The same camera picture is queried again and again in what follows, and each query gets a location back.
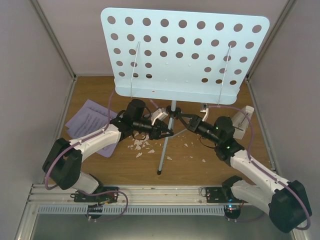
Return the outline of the white metronome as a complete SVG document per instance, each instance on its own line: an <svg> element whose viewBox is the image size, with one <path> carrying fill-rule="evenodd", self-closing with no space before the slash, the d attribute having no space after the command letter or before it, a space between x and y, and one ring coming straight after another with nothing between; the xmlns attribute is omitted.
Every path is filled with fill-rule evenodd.
<svg viewBox="0 0 320 240"><path fill-rule="evenodd" d="M247 128L249 127L249 121L247 117L251 120L253 113L255 111L255 108L252 106L245 106L241 109L241 111L238 111L232 118L232 125L235 128L235 132L233 134L233 137L237 140L242 140Z"/></svg>

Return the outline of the light blue music stand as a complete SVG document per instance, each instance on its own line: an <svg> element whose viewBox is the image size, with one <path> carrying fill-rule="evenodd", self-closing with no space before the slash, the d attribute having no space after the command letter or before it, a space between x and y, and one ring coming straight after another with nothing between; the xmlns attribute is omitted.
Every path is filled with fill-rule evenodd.
<svg viewBox="0 0 320 240"><path fill-rule="evenodd" d="M123 97L232 105L270 27L264 16L107 7L100 20Z"/></svg>

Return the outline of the white sheet music pages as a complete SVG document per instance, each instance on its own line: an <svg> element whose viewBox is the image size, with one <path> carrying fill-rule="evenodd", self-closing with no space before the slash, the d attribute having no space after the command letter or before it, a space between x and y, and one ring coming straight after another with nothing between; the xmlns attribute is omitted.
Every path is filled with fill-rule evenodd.
<svg viewBox="0 0 320 240"><path fill-rule="evenodd" d="M108 158L112 155L121 133L114 125L105 125L116 116L115 112L88 99L66 124L70 145L82 141L74 148L81 151L83 161L94 153Z"/></svg>

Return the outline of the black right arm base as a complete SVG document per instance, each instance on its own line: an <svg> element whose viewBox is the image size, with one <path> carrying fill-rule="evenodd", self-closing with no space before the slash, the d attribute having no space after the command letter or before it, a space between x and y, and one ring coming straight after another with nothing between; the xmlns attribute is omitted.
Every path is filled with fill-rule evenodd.
<svg viewBox="0 0 320 240"><path fill-rule="evenodd" d="M199 193L206 199L207 203L230 203L230 199L225 194L222 186L201 187Z"/></svg>

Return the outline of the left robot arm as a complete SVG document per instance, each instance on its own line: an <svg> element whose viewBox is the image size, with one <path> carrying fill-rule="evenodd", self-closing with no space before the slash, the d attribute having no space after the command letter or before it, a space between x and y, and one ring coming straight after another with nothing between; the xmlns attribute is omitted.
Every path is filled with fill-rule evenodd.
<svg viewBox="0 0 320 240"><path fill-rule="evenodd" d="M106 125L83 137L72 140L56 140L42 166L45 173L44 185L53 180L56 187L62 190L75 189L92 202L103 197L103 184L93 175L82 172L82 163L92 154L104 147L117 144L134 135L135 132L146 134L150 140L171 137L174 132L164 122L168 116L164 108L144 115L146 103L133 99L125 110L108 120Z"/></svg>

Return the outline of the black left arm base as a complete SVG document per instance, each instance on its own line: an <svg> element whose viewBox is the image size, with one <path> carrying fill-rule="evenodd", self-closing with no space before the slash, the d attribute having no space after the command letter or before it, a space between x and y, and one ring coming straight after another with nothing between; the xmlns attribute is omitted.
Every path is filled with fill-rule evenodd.
<svg viewBox="0 0 320 240"><path fill-rule="evenodd" d="M110 192L107 194L101 194L97 196L89 196L86 194L83 194L79 192L78 190L75 193L72 193L70 197L74 200L76 203L116 203L118 201L118 193L119 187L117 186L103 186L101 190L98 190L98 193L100 192Z"/></svg>

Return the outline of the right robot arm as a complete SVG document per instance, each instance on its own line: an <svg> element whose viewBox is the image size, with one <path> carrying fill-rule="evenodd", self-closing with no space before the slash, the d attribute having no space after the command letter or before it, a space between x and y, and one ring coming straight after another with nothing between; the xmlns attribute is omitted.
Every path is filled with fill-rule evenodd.
<svg viewBox="0 0 320 240"><path fill-rule="evenodd" d="M311 227L312 210L304 185L289 181L254 159L250 151L234 139L235 128L228 116L220 116L214 124L195 114L180 113L176 117L191 132L215 143L219 160L240 171L254 185L237 180L221 190L228 203L243 200L267 214L283 233L293 229L306 231Z"/></svg>

